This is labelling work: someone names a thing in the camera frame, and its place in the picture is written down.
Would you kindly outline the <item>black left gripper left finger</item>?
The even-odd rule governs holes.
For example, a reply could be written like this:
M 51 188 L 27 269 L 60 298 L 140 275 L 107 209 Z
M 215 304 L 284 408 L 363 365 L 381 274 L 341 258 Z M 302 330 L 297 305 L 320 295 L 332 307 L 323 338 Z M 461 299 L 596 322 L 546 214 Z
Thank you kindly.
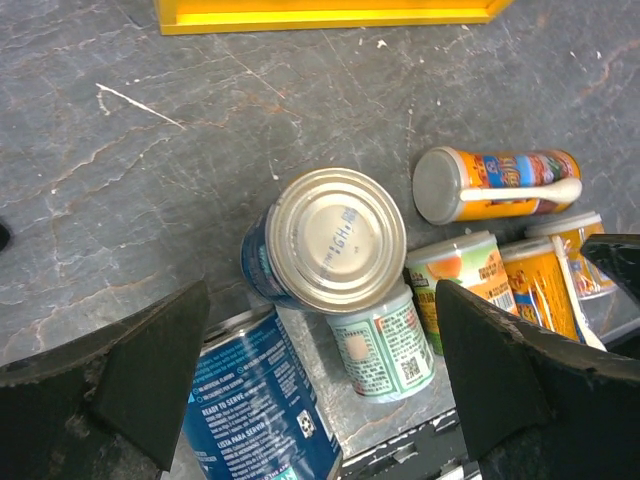
M 197 281 L 2 366 L 2 478 L 160 478 L 172 465 L 209 310 Z

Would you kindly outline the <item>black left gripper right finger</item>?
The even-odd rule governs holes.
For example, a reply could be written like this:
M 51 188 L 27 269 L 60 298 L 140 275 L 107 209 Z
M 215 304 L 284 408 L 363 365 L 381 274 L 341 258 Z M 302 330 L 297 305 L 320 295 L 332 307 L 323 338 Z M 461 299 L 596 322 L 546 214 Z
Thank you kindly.
M 636 479 L 639 362 L 436 288 L 445 363 L 485 479 Z

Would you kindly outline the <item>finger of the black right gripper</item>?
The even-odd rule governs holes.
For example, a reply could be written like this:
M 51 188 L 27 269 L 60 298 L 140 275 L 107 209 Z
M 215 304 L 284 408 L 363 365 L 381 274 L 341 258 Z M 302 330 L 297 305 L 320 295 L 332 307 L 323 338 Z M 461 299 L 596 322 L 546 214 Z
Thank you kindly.
M 640 236 L 593 234 L 581 254 L 605 273 L 636 305 L 640 301 Z

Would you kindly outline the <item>tall orange can with spoon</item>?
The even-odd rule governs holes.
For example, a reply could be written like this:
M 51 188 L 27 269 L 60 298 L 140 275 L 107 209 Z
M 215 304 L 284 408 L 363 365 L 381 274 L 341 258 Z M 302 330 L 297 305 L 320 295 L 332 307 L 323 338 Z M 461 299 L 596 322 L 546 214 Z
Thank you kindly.
M 436 147 L 417 162 L 412 192 L 419 213 L 433 225 L 559 213 L 564 201 L 535 195 L 566 178 L 580 180 L 577 161 L 563 150 L 467 152 Z

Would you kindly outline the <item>blue soup can with noodles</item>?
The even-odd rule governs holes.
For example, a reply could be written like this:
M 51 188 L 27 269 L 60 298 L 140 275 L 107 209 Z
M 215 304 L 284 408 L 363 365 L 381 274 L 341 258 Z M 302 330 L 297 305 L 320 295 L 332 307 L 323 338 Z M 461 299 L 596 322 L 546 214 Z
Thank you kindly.
M 240 266 L 277 306 L 345 315 L 382 300 L 406 254 L 392 196 L 361 172 L 328 167 L 296 178 L 261 213 L 242 240 Z

